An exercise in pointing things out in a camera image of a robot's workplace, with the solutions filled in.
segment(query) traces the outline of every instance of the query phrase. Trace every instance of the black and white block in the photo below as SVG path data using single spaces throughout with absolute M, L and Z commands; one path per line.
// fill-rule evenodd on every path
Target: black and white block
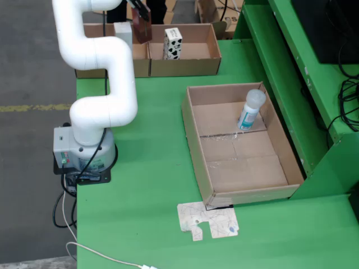
M 182 50 L 182 35 L 178 28 L 165 29 L 163 59 L 178 60 Z

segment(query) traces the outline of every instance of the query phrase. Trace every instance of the person's leg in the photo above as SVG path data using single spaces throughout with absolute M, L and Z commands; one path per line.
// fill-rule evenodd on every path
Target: person's leg
M 167 11 L 165 0 L 147 0 L 147 6 L 151 10 L 152 24 L 163 24 Z
M 113 24 L 114 22 L 125 22 L 127 17 L 127 1 L 123 0 L 122 3 L 114 10 L 107 11 L 107 23 Z

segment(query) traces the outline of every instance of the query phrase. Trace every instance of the red object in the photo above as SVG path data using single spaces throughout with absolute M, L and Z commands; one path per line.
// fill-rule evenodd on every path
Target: red object
M 151 11 L 148 6 L 144 5 L 148 10 L 149 21 L 145 21 L 137 9 L 132 9 L 132 22 L 134 23 L 135 36 L 139 43 L 143 44 L 152 40 L 151 29 Z

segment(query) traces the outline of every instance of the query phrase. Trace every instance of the white bottle cap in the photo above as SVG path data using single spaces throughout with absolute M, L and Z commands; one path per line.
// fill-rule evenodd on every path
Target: white bottle cap
M 247 94 L 247 105 L 250 108 L 258 109 L 265 103 L 265 94 L 261 90 L 250 90 Z

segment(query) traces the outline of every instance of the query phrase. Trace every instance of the yellow floor line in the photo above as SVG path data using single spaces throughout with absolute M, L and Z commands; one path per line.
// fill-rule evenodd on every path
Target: yellow floor line
M 26 112 L 30 110 L 69 110 L 71 104 L 58 104 L 58 105 L 7 105 L 0 106 L 0 112 Z

